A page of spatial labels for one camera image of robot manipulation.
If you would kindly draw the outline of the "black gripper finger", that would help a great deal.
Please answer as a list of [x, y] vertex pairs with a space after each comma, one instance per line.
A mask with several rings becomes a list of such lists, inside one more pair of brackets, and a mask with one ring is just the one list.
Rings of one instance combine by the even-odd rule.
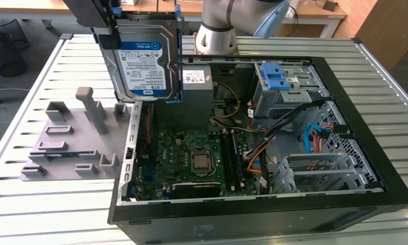
[[118, 23], [114, 14], [114, 3], [118, 1], [100, 1], [107, 21], [107, 27], [98, 31], [98, 39], [102, 48], [120, 48], [120, 34], [118, 31]]

